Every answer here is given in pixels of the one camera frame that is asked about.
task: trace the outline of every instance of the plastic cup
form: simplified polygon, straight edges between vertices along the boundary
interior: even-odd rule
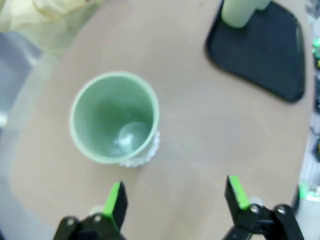
[[[92,161],[136,167],[154,148],[159,114],[156,94],[145,80],[128,72],[110,72],[89,81],[75,97],[70,134]]]
[[[256,0],[224,0],[221,18],[230,27],[243,28],[256,8]]]

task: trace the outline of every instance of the tabletop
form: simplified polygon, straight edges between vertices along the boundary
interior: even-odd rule
[[[267,207],[290,203],[299,179],[313,102],[305,1],[279,1],[304,33],[306,92],[286,103],[209,62],[204,42],[219,0],[109,0],[84,27],[39,97],[24,128],[10,182],[45,222],[85,217],[123,180],[128,239],[219,239],[232,224],[227,175]],[[160,147],[139,168],[100,165],[74,146],[72,101],[93,77],[129,71],[160,104]]]

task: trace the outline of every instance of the gray floor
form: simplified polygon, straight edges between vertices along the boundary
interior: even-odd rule
[[[58,60],[19,34],[0,33],[0,230],[6,240],[52,240],[41,222],[13,196],[9,184],[19,133]]]

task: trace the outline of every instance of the black tray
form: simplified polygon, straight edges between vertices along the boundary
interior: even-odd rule
[[[295,16],[271,2],[237,29],[221,19],[222,5],[205,42],[209,59],[286,101],[300,100],[305,92],[305,52]]]

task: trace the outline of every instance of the white cloth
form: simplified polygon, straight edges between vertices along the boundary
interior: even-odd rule
[[[23,34],[42,51],[62,56],[102,0],[0,0],[0,32]]]

